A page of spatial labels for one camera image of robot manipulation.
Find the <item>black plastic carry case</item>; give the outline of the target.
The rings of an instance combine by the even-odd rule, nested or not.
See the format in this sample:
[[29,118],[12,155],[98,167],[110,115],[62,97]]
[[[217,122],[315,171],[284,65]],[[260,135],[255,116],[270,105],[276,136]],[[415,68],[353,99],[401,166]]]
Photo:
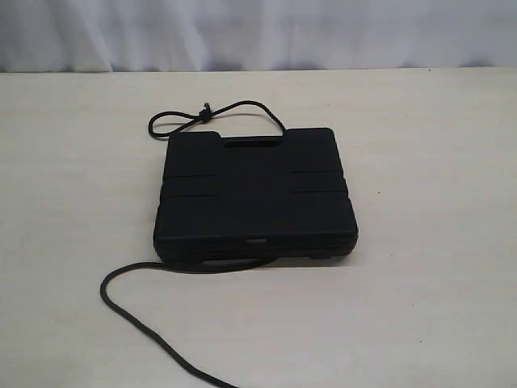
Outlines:
[[334,132],[170,138],[153,231],[166,263],[350,254],[355,219]]

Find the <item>white backdrop curtain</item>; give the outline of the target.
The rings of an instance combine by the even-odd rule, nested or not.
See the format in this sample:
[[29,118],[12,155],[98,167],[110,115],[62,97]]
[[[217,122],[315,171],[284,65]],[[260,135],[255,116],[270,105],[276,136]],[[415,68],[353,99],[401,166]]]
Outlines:
[[513,66],[513,1],[4,1],[4,72]]

